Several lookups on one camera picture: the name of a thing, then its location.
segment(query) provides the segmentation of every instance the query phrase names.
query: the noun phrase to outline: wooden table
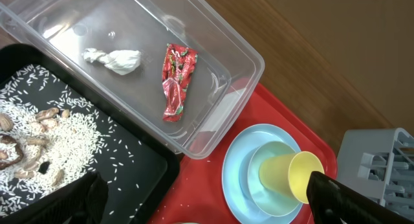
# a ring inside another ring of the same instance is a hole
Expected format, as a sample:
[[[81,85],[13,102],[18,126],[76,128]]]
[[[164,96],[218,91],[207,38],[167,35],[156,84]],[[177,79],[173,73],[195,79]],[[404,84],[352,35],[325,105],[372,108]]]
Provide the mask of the wooden table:
[[[266,0],[206,1],[265,59],[260,82],[336,153],[348,129],[392,127]]]

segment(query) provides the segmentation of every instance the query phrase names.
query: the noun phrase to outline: red candy wrapper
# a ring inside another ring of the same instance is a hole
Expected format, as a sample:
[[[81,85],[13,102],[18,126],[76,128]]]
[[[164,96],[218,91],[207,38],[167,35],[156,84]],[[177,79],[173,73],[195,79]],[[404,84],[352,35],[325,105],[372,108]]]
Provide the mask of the red candy wrapper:
[[[188,47],[167,44],[162,66],[162,88],[167,98],[167,108],[162,117],[165,121],[176,122],[182,116],[188,84],[197,63],[197,53]]]

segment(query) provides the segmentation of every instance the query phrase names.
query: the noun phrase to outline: clear plastic container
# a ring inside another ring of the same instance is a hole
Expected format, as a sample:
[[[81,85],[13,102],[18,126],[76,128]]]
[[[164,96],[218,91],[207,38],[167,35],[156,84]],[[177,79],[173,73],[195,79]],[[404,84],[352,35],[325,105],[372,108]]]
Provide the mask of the clear plastic container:
[[[88,84],[175,152],[207,157],[234,123],[265,63],[204,0],[15,0],[0,25]],[[184,114],[164,122],[167,43],[199,51]],[[141,66],[120,76],[87,63],[85,48],[139,50]]]

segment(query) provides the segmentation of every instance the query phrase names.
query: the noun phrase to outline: white tissue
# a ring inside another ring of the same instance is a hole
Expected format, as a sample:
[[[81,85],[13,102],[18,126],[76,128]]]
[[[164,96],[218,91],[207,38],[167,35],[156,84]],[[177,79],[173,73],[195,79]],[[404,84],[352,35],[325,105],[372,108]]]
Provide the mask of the white tissue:
[[[141,64],[141,52],[137,50],[115,50],[106,54],[97,49],[85,49],[82,56],[87,62],[98,61],[121,75],[134,71]]]

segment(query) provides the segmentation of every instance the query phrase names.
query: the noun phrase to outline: red tray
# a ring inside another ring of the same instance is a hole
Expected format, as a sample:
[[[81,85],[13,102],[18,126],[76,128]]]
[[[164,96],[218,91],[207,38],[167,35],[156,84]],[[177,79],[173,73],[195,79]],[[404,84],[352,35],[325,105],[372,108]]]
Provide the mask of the red tray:
[[[228,133],[212,154],[203,160],[184,157],[181,172],[150,223],[238,223],[233,217],[221,185],[221,171],[229,145],[245,128],[260,123],[287,131],[302,150],[319,157],[325,173],[336,178],[336,156],[331,148],[285,105],[258,84]],[[292,223],[313,223],[311,208],[304,205]]]

